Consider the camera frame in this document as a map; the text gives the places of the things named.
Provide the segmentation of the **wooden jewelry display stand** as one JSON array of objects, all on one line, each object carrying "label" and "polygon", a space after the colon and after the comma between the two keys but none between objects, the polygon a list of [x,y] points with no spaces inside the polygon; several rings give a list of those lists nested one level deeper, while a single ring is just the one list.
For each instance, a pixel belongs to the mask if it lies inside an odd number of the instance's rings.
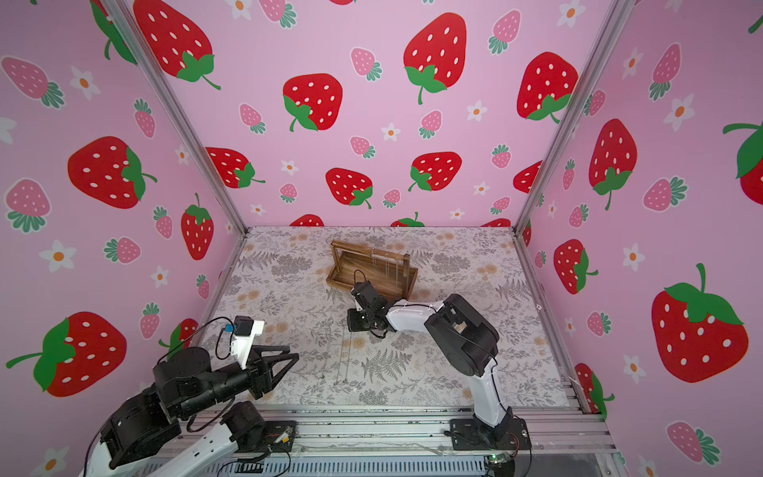
[{"label": "wooden jewelry display stand", "polygon": [[379,248],[332,240],[334,266],[326,282],[350,292],[360,282],[369,281],[389,300],[409,299],[418,276],[410,254],[396,254]]}]

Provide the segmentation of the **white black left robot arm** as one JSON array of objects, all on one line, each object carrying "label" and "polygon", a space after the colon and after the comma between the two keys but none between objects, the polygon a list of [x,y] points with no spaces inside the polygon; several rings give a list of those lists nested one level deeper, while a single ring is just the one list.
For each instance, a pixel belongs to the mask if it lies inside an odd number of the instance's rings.
[{"label": "white black left robot arm", "polygon": [[[101,427],[85,455],[85,476],[134,476],[182,433],[201,437],[156,470],[158,476],[197,476],[215,465],[232,472],[282,453],[290,455],[295,421],[266,421],[251,401],[270,393],[298,362],[287,346],[254,346],[244,363],[214,370],[207,350],[184,349],[158,363],[154,383],[125,401]],[[223,409],[197,429],[195,417]]]}]

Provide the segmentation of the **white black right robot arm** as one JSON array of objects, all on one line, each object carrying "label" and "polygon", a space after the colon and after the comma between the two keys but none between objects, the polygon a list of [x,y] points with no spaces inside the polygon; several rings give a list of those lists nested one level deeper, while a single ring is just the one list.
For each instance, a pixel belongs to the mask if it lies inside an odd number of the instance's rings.
[{"label": "white black right robot arm", "polygon": [[448,363],[469,379],[480,439],[495,443],[509,433],[514,415],[502,402],[495,376],[500,336],[464,297],[453,293],[433,303],[391,302],[369,280],[355,284],[351,294],[355,301],[347,317],[351,332],[370,332],[379,338],[389,332],[428,335]]}]

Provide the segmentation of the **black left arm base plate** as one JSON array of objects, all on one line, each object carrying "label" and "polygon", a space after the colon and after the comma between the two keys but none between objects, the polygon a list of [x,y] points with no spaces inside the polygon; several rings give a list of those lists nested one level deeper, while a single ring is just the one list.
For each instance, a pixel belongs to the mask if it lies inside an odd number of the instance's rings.
[{"label": "black left arm base plate", "polygon": [[297,421],[261,421],[260,423],[223,423],[223,441],[234,445],[234,452],[257,453],[291,451]]}]

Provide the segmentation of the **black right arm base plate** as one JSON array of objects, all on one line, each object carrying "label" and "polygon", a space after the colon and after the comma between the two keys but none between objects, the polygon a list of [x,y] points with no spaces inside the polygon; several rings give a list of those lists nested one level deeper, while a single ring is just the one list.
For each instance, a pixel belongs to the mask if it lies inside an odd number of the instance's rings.
[{"label": "black right arm base plate", "polygon": [[512,417],[497,427],[489,427],[476,417],[451,419],[444,434],[451,439],[454,450],[525,451],[533,448],[527,423]]}]

